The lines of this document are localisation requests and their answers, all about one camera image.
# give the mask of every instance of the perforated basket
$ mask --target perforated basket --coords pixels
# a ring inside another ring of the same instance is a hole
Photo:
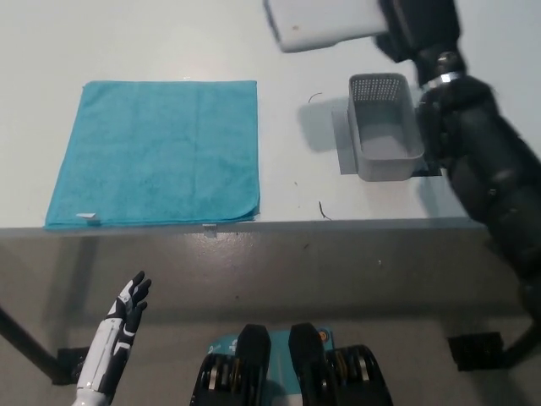
[[[401,74],[359,74],[349,80],[347,116],[358,175],[406,180],[423,157],[407,80]]]

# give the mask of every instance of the teal towel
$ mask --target teal towel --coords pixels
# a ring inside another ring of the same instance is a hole
[[[253,219],[257,138],[256,82],[90,82],[45,228]]]

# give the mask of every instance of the table surface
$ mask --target table surface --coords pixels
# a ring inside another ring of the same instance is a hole
[[[340,174],[331,116],[319,112],[347,96],[354,74],[398,72],[414,85],[413,66],[395,65],[369,38],[281,53],[261,3],[4,2],[0,235],[40,232],[90,80],[258,81],[260,215],[225,229],[468,224],[442,177],[370,184]],[[504,114],[540,154],[541,2],[461,0],[457,6],[471,74],[494,87]],[[335,221],[322,217],[320,203]]]

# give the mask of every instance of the black metal bracket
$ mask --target black metal bracket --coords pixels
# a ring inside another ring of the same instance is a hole
[[[447,339],[460,371],[510,369],[541,343],[541,330],[532,324],[508,349],[498,332],[471,334]]]
[[[88,348],[61,348],[55,358],[1,307],[0,335],[47,375],[53,385],[77,383]]]

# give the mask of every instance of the gray floor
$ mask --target gray floor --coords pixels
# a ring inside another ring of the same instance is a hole
[[[364,343],[395,405],[541,404],[541,358],[458,373],[445,338],[528,326],[516,278],[480,232],[372,231],[0,240],[0,305],[49,349],[85,346],[138,270],[150,306],[117,406],[189,404],[207,345],[247,322],[312,321]],[[0,339],[1,405],[69,405]]]

